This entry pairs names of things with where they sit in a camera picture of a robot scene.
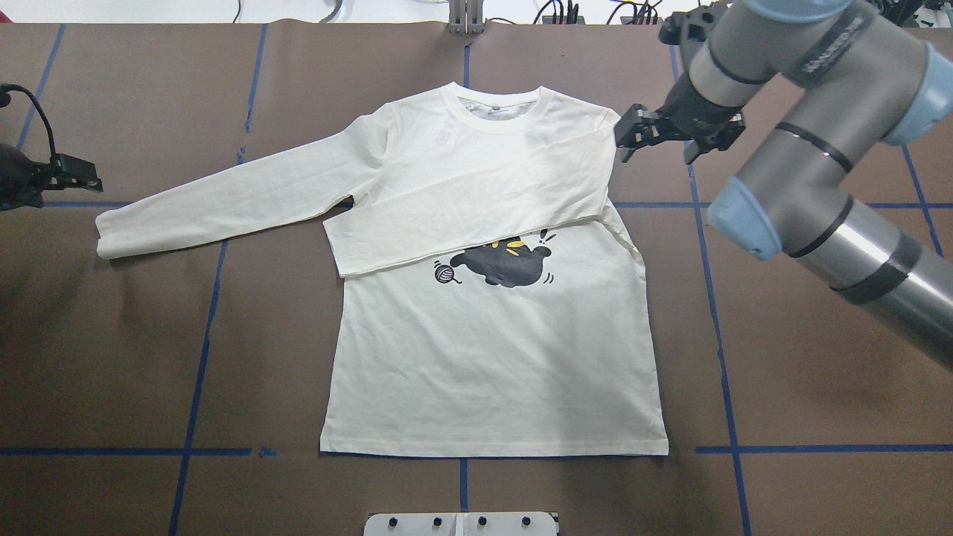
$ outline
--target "yarn ball graphic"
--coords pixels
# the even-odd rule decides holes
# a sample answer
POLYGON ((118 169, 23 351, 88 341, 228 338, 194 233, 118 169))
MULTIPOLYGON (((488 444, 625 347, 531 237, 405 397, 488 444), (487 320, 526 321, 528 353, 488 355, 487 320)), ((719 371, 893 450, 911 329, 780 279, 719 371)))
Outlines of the yarn ball graphic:
POLYGON ((439 264, 434 270, 434 277, 437 282, 440 283, 449 283, 450 281, 455 282, 456 284, 461 284, 463 281, 457 281, 454 278, 454 268, 447 264, 439 264))

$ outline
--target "black cable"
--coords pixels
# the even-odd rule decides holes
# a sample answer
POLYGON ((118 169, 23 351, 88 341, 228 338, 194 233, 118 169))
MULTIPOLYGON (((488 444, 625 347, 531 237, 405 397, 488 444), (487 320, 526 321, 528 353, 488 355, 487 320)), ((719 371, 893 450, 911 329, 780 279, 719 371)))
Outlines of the black cable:
POLYGON ((622 9, 622 6, 625 6, 625 5, 632 6, 632 22, 629 22, 629 24, 633 24, 635 22, 636 18, 639 16, 639 4, 637 4, 636 2, 624 1, 624 2, 619 2, 618 6, 616 6, 616 8, 612 10, 612 14, 609 15, 609 20, 605 21, 605 24, 607 26, 612 23, 612 17, 616 16, 616 13, 618 13, 618 11, 622 9))
POLYGON ((635 15, 632 17, 632 20, 629 21, 629 24, 631 24, 631 25, 636 25, 636 24, 641 25, 641 24, 645 24, 645 20, 648 19, 648 18, 650 18, 650 17, 649 17, 649 9, 650 9, 650 6, 649 6, 648 2, 642 4, 642 7, 639 8, 639 12, 638 12, 638 13, 635 13, 635 15))
POLYGON ((539 17, 542 16, 542 13, 543 13, 544 11, 546 11, 546 8, 548 8, 550 4, 553 5, 553 24, 556 24, 556 19, 557 19, 557 16, 558 16, 558 14, 557 14, 557 12, 556 12, 556 4, 557 4, 557 3, 559 3, 559 7, 562 8, 562 0, 549 0, 548 2, 546 2, 545 4, 543 4, 543 5, 542 5, 542 8, 539 8, 539 12, 537 13, 536 18, 533 19, 533 24, 536 24, 537 22, 539 22, 539 17))
POLYGON ((50 126, 50 121, 47 119, 47 115, 43 113, 43 108, 40 106, 39 101, 36 100, 36 97, 33 96, 33 93, 30 93, 30 90, 16 84, 0 84, 0 93, 6 92, 25 93, 30 98, 30 101, 33 103, 33 107, 36 109, 36 112, 40 114, 40 119, 43 119, 43 125, 47 127, 47 139, 50 141, 50 160, 52 160, 52 158, 56 156, 56 144, 53 142, 53 128, 50 126))
POLYGON ((658 23, 659 23, 659 10, 657 10, 656 8, 657 8, 657 7, 659 6, 659 4, 661 4, 661 3, 662 3, 662 0, 658 0, 658 2, 656 2, 655 4, 652 4, 652 6, 651 6, 652 11, 655 12, 655 16, 653 17, 652 24, 658 24, 658 23))
POLYGON ((332 20, 333 18, 337 17, 337 13, 338 13, 339 11, 341 11, 341 5, 342 5, 342 4, 344 4, 344 0, 335 0, 335 8, 334 8, 334 10, 332 10, 331 13, 330 13, 328 16, 326 16, 326 17, 324 17, 323 19, 317 21, 317 24, 326 24, 326 23, 328 23, 328 22, 331 22, 331 20, 332 20))

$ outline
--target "metal bracket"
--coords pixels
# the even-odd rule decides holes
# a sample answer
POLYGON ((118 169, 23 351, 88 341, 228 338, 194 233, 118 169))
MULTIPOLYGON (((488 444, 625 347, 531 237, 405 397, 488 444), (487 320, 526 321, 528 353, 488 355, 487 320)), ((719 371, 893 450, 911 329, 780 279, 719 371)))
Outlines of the metal bracket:
POLYGON ((372 514, 364 536, 558 536, 554 512, 372 514))
POLYGON ((450 0, 450 33, 483 33, 483 0, 450 0))

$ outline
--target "white long-sleeve shirt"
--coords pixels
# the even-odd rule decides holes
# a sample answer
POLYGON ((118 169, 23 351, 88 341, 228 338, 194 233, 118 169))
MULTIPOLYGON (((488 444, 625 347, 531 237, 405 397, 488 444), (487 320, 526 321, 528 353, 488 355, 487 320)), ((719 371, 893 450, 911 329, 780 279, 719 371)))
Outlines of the white long-sleeve shirt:
POLYGON ((96 219, 103 258, 319 216, 344 309, 321 449, 666 454, 612 110, 451 83, 96 219))

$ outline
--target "sleeve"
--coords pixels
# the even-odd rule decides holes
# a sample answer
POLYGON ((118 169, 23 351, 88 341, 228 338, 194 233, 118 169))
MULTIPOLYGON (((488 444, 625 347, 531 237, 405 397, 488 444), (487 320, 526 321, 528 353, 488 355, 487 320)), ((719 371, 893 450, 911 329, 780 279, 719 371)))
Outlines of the sleeve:
POLYGON ((347 129, 96 218, 102 258, 187 248, 320 216, 375 180, 396 138, 391 105, 347 129))
POLYGON ((343 278, 598 218, 608 201, 612 123, 324 222, 343 278))

